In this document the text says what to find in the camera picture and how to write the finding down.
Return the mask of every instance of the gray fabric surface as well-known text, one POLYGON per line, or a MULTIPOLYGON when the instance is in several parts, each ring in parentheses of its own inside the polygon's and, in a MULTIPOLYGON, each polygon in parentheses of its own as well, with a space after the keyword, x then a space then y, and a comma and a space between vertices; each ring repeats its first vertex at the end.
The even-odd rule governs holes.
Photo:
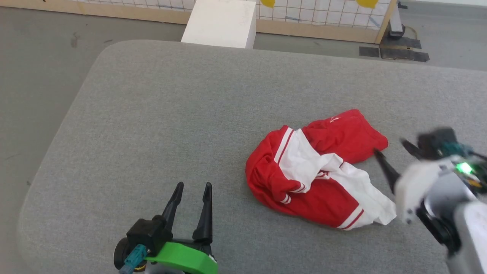
MULTIPOLYGON (((487 73, 374 60, 120 42, 90 70, 23 206, 19 238, 39 273, 116 273, 118 240, 160 214, 185 182, 173 231, 191 237, 213 183, 220 273, 445 273, 444 249, 421 224, 349 232, 278 214, 249 191, 245 161, 271 130, 358 108, 413 159, 399 137, 452 125, 487 152, 487 73)), ((373 159, 356 165, 392 197, 373 159)))

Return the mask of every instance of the gray floor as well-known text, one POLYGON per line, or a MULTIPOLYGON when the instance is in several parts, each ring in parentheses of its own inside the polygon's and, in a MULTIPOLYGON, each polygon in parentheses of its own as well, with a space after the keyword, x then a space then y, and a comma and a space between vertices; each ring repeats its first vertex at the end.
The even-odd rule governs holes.
MULTIPOLYGON (((487 71, 487 17, 442 9, 401 11, 431 61, 487 71)), ((130 39, 179 41, 184 26, 0 8, 0 265, 20 261, 15 224, 25 193, 91 64, 108 45, 130 39)), ((359 58, 359 43, 257 34, 256 49, 359 58)))

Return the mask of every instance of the wooden frame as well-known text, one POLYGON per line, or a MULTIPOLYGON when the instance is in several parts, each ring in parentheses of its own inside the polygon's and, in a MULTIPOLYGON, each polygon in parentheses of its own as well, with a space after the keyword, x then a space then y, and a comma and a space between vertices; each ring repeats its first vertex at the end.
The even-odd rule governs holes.
MULTIPOLYGON (((391 4, 379 31, 336 26, 315 26, 311 24, 270 20, 257 20, 256 29, 260 33, 379 44, 387 29, 389 19, 396 4, 397 0, 391 0, 391 4)), ((0 6, 176 24, 187 24, 190 15, 190 12, 183 11, 92 4, 72 0, 0 0, 0 6)))

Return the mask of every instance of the wire grid panel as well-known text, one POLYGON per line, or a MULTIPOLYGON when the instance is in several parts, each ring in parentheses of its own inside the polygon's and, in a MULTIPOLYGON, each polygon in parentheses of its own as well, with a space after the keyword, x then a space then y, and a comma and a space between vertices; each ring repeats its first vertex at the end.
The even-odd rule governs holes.
MULTIPOLYGON (((95 4, 192 11, 196 0, 74 0, 95 4)), ((257 19, 379 30, 391 0, 379 0, 375 9, 355 0, 275 0, 274 8, 258 1, 257 19)))

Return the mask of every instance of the white box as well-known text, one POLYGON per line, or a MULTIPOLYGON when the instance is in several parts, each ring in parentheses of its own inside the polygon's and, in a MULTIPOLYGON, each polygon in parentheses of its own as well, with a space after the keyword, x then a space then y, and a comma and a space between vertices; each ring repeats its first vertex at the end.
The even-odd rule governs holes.
POLYGON ((255 7, 254 1, 197 0, 181 42, 251 49, 255 7))

